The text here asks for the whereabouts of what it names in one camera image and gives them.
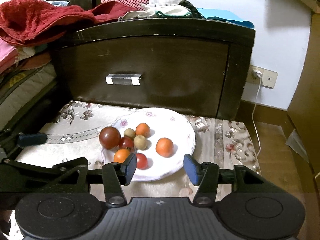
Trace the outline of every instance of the power plug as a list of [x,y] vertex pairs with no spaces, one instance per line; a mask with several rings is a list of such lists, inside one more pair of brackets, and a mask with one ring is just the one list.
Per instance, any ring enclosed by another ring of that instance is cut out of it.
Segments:
[[257,69],[252,70],[252,76],[254,76],[255,78],[262,79],[262,73],[260,70]]

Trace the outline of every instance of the drawer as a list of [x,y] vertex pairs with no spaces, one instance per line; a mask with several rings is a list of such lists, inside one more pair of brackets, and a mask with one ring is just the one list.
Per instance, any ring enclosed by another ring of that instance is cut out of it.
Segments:
[[[183,37],[126,37],[59,50],[75,100],[128,107],[166,107],[215,117],[228,44]],[[110,85],[109,74],[141,74],[140,85]]]

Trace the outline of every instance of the wooden floor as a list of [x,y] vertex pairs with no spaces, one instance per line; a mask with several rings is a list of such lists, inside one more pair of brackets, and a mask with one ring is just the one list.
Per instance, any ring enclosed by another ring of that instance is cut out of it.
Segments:
[[[251,122],[245,123],[254,144],[256,152],[259,145],[255,130]],[[303,204],[304,197],[300,178],[296,169],[292,152],[285,145],[286,138],[282,128],[277,125],[256,122],[261,143],[261,152],[258,156],[262,176],[296,196]],[[298,235],[299,240],[307,240],[306,222]]]

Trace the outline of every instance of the folded clothes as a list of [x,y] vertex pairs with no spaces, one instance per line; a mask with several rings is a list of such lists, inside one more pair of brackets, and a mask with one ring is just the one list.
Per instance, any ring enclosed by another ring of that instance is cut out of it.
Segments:
[[44,52],[26,59],[23,63],[21,63],[21,66],[19,66],[19,70],[41,68],[50,61],[51,57],[49,52]]
[[14,46],[30,47],[62,37],[67,26],[86,20],[89,25],[117,20],[136,10],[111,1],[84,11],[80,6],[56,7],[43,0],[11,0],[0,4],[0,36]]
[[19,61],[32,57],[36,54],[35,47],[17,47],[18,56],[16,57],[15,63]]
[[18,55],[15,47],[0,39],[0,74],[14,64]]
[[47,0],[43,0],[43,1],[50,3],[56,7],[65,7],[65,6],[68,6],[68,4],[70,3],[67,1],[47,1]]
[[156,7],[156,6],[169,6],[173,4],[180,4],[185,0],[149,0],[148,6],[149,7]]
[[119,21],[125,21],[137,18],[157,18],[157,17],[192,17],[192,13],[184,6],[173,4],[170,6],[162,5],[150,7],[149,5],[141,4],[145,11],[127,12],[123,17],[119,17]]
[[249,21],[244,21],[234,13],[227,10],[218,10],[218,9],[203,9],[198,8],[198,11],[207,19],[216,20],[221,22],[231,22],[243,27],[254,28],[254,24]]

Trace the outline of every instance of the floral tablecloth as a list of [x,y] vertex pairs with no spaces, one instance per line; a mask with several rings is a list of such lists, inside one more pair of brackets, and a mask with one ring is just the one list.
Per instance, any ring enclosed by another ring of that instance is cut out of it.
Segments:
[[[100,151],[99,132],[102,128],[134,111],[136,111],[135,108],[70,101],[51,123],[47,123],[42,128],[41,132],[48,135],[47,143],[25,148],[16,160],[51,168],[57,163],[84,156],[89,161],[89,169],[101,168],[103,158]],[[250,135],[243,123],[184,116],[196,132],[196,148],[193,156],[199,163],[213,162],[224,169],[233,169],[235,164],[243,164],[260,173]],[[123,186],[127,200],[133,196],[188,196],[192,200],[196,190],[197,187],[190,183],[184,169],[158,181],[133,181],[129,186]],[[231,185],[219,185],[216,200],[221,200],[230,192]],[[99,200],[104,200],[102,185],[91,185],[91,193]],[[9,239],[22,238],[12,215]]]

